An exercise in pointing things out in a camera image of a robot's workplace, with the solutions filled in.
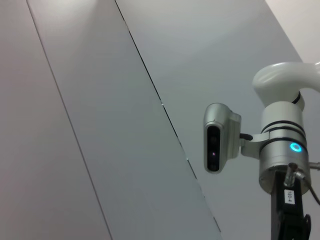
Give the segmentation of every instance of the black ring stripe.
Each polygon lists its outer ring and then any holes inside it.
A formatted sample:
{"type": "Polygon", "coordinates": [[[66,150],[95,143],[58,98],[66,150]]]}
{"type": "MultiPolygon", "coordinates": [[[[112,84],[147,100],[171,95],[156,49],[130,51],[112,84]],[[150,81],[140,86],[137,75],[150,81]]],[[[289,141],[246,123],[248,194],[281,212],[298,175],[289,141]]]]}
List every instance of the black ring stripe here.
{"type": "Polygon", "coordinates": [[[301,93],[300,93],[300,91],[299,91],[298,96],[295,98],[295,100],[292,101],[292,103],[293,103],[293,104],[296,104],[296,103],[300,100],[300,98],[301,98],[301,93]]]}
{"type": "Polygon", "coordinates": [[[294,125],[294,126],[300,128],[301,131],[302,131],[304,134],[306,134],[304,128],[303,128],[302,126],[300,126],[298,123],[295,123],[295,122],[293,122],[293,121],[287,121],[287,120],[281,120],[281,121],[271,122],[271,123],[269,123],[267,126],[265,126],[265,127],[262,129],[261,133],[263,133],[264,130],[266,130],[268,127],[270,127],[270,126],[272,126],[272,125],[276,125],[276,124],[291,124],[291,125],[294,125]]]}
{"type": "Polygon", "coordinates": [[[308,153],[308,150],[307,150],[306,146],[302,142],[297,141],[296,139],[293,139],[291,137],[277,137],[277,138],[270,139],[269,141],[266,141],[264,144],[262,144],[262,146],[260,147],[259,152],[261,153],[262,149],[264,149],[264,147],[267,146],[268,144],[271,144],[271,143],[277,142],[277,141],[288,141],[288,142],[297,143],[297,144],[301,145],[304,148],[306,153],[308,153]]]}
{"type": "Polygon", "coordinates": [[[267,133],[267,132],[272,132],[272,131],[281,130],[281,129],[294,131],[294,132],[300,134],[305,140],[307,140],[307,139],[306,139],[306,136],[303,135],[303,133],[302,133],[301,131],[299,131],[298,129],[296,129],[296,128],[294,128],[294,127],[291,127],[291,126],[276,126],[276,127],[273,127],[273,128],[268,129],[268,130],[265,131],[265,132],[267,133]]]}

